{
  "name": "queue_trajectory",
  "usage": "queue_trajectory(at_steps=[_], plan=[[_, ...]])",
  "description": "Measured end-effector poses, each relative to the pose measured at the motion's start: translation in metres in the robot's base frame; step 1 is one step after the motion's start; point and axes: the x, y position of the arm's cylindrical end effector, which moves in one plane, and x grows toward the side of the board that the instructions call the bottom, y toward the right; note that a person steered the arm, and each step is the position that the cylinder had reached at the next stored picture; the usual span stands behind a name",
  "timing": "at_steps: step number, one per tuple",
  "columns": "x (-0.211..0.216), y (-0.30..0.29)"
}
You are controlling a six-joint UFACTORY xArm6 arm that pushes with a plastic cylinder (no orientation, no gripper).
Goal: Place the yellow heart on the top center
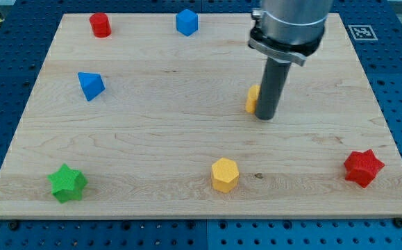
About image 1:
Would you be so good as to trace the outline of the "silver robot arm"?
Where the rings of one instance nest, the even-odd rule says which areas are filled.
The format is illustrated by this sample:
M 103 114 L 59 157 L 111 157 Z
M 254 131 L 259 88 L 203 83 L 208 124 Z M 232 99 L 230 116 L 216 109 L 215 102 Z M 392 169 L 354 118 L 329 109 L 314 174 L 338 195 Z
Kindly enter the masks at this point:
M 261 0 L 248 46 L 279 63 L 305 64 L 319 47 L 333 0 Z

